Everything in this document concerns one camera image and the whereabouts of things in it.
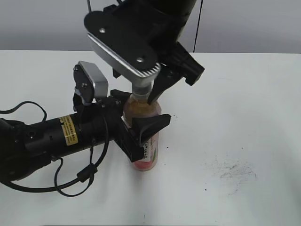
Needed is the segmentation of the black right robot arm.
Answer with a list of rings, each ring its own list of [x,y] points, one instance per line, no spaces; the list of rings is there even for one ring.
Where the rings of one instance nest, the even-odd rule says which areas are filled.
[[[145,61],[144,72],[155,63],[161,65],[148,104],[181,79],[194,85],[205,71],[178,41],[195,3],[194,0],[126,0],[111,13],[117,20],[112,38],[114,51],[126,61],[136,64]]]

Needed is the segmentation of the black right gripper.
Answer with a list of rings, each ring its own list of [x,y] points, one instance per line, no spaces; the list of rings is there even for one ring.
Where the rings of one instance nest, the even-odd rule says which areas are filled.
[[[205,70],[178,41],[193,8],[193,4],[120,4],[111,12],[145,39],[167,67],[154,80],[149,105],[182,77],[194,85]]]

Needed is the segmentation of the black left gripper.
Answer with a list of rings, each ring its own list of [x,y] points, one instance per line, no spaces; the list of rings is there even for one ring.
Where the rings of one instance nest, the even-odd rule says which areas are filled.
[[[122,119],[123,107],[129,98],[129,92],[113,89],[108,97],[85,106],[74,93],[74,117],[81,141],[87,145],[99,145],[108,136],[109,141],[115,141],[131,162],[142,159],[144,149],[141,146],[170,124],[171,115],[133,118],[129,129]]]

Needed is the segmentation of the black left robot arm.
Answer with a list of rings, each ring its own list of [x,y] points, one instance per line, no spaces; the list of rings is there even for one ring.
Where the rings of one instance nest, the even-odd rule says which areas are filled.
[[[109,97],[83,105],[74,95],[74,114],[27,125],[0,121],[0,178],[23,179],[49,165],[52,160],[115,141],[131,162],[144,156],[143,145],[167,127],[169,114],[135,118],[132,126],[122,120],[130,94],[112,90]]]

